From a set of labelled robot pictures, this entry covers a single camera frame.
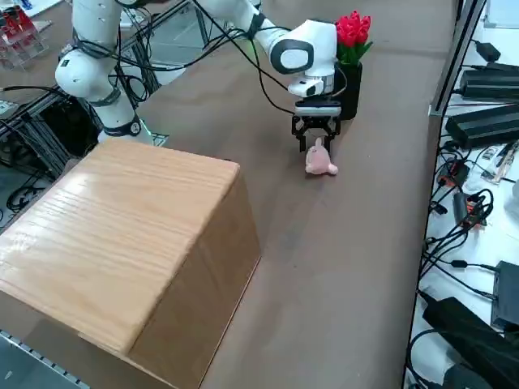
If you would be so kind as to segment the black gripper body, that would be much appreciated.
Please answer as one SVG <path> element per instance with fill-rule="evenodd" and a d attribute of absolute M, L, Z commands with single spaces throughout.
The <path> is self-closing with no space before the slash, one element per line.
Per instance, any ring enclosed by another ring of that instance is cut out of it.
<path fill-rule="evenodd" d="M 327 96 L 306 98 L 294 104 L 294 114 L 299 117 L 336 118 L 341 114 L 341 103 Z"/>

